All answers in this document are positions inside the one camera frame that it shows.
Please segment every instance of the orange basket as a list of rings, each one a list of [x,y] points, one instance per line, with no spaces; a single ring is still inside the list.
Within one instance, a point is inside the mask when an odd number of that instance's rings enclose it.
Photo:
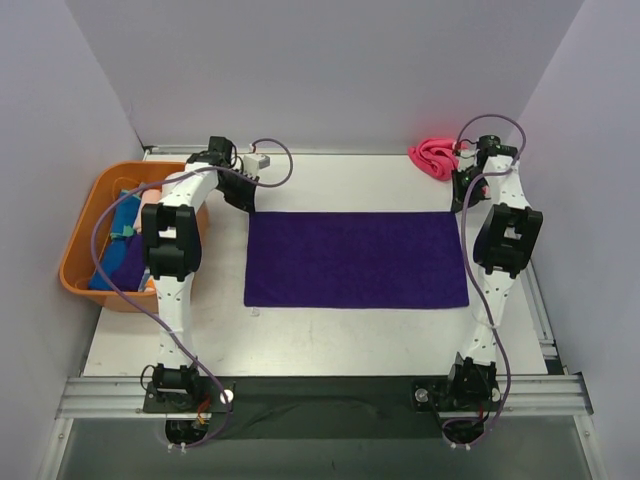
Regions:
[[[115,292],[89,290],[87,288],[89,280],[95,272],[89,249],[91,231],[100,215],[116,200],[120,190],[130,190],[138,187],[141,183],[164,180],[172,173],[184,171],[184,165],[184,163],[179,162],[124,162],[102,172],[89,193],[87,203],[82,209],[80,219],[71,235],[71,240],[60,265],[60,281],[64,288],[71,293],[89,298],[109,310],[117,312],[138,311]],[[113,215],[112,212],[105,219],[96,235],[96,248],[100,252],[100,256],[102,256],[102,252],[104,252],[109,241]],[[209,226],[209,214],[204,204],[198,210],[197,221],[200,241],[204,244],[207,227]],[[127,295],[149,310],[158,311],[158,300],[155,292],[130,292]]]

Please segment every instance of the purple cloth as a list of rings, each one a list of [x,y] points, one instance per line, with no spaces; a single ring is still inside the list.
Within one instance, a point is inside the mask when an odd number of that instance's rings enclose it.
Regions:
[[[120,267],[109,278],[120,290],[137,292],[145,269],[142,235],[135,234],[124,241],[127,243],[127,253]]]
[[[251,215],[244,303],[433,309],[469,304],[455,215]]]

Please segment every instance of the blue cloth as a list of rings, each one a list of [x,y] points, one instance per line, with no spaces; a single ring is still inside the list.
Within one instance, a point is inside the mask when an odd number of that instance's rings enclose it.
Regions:
[[[109,278],[111,278],[111,274],[122,265],[126,254],[127,245],[124,239],[119,238],[112,240],[111,243],[107,245],[107,249],[104,255],[102,255],[102,260],[100,260],[100,265]],[[111,287],[107,285],[107,282],[105,282],[96,271],[89,281],[89,290],[111,290]]]
[[[121,198],[127,193],[126,190],[120,192]],[[133,224],[136,221],[138,210],[140,209],[140,197],[133,195],[116,207],[111,224],[111,238],[129,237],[133,235]]]
[[[456,217],[448,212],[252,214],[244,302],[254,307],[467,306]]]
[[[137,292],[144,275],[144,242],[142,235],[125,239],[127,253],[120,267],[109,275],[111,281],[124,292]]]

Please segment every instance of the gray wall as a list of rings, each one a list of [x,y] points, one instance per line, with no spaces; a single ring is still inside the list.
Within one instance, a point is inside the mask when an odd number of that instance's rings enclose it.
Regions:
[[[640,3],[587,0],[522,124],[534,264],[560,354],[582,370],[611,478],[638,478]]]
[[[582,0],[67,3],[146,144],[398,152],[518,116]]]
[[[97,318],[62,253],[96,175],[141,151],[62,0],[3,2],[0,45],[0,476],[22,480]]]

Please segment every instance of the white table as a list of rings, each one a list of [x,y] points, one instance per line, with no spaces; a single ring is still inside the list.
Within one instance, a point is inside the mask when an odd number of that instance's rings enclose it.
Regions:
[[[184,161],[185,155],[148,160]],[[265,182],[286,173],[273,156]],[[261,211],[446,211],[451,185],[421,173],[406,156],[298,155],[290,182],[259,189]],[[448,374],[473,320],[469,308],[334,310],[243,304],[248,217],[209,196],[210,227],[196,274],[192,307],[197,354],[217,375]],[[469,248],[488,202],[469,215]],[[469,285],[470,295],[475,292]],[[514,374],[547,373],[535,309],[518,280],[500,333]],[[142,314],[102,310],[85,376],[137,376],[156,362],[158,326]],[[499,372],[504,371],[502,361]]]

